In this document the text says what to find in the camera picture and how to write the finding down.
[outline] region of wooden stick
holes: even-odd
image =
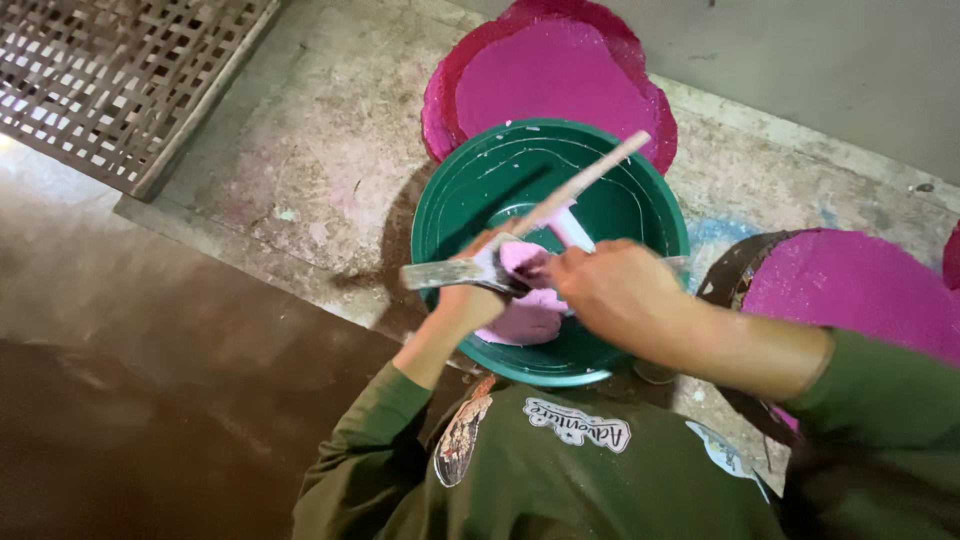
[[[536,229],[538,223],[542,223],[548,219],[568,201],[576,200],[584,190],[593,185],[594,182],[600,180],[600,177],[607,174],[607,171],[616,167],[618,163],[630,156],[634,150],[643,146],[649,140],[650,135],[643,130],[631,135],[627,140],[621,142],[619,146],[611,150],[609,154],[575,174],[573,178],[566,181],[565,184],[554,189],[553,193],[550,193],[546,199],[543,199],[540,204],[530,210],[530,213],[520,218],[508,233],[516,237],[521,237],[533,229]]]

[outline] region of hand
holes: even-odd
[[[584,326],[637,356],[656,359],[656,342],[691,307],[673,272],[632,240],[600,242],[593,254],[570,248],[548,271]]]
[[[476,255],[501,230],[509,227],[508,221],[492,231],[483,231],[467,248],[454,258]],[[467,336],[472,331],[487,326],[506,308],[509,299],[504,295],[476,285],[450,285],[441,287],[440,302],[432,317],[441,317],[450,331]]]

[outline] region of blue paint stain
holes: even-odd
[[[731,246],[763,230],[737,220],[705,218],[691,221],[686,227],[690,239],[690,265],[686,291],[695,294],[710,266]]]
[[[837,223],[837,214],[831,212],[824,203],[820,205],[820,218],[824,220],[824,227],[840,229],[840,225]]]

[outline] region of pink paste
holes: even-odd
[[[864,233],[817,230],[782,242],[756,271],[743,311],[859,331],[960,367],[960,294]]]
[[[542,266],[548,255],[541,246],[530,242],[508,242],[500,247],[500,262],[511,273],[529,267],[531,262]],[[557,338],[567,310],[566,302],[557,299],[557,291],[535,288],[523,298],[511,300],[503,314],[475,333],[490,343],[538,345]]]

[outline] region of concrete floor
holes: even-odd
[[[317,443],[399,345],[118,198],[0,135],[0,537],[286,538]]]

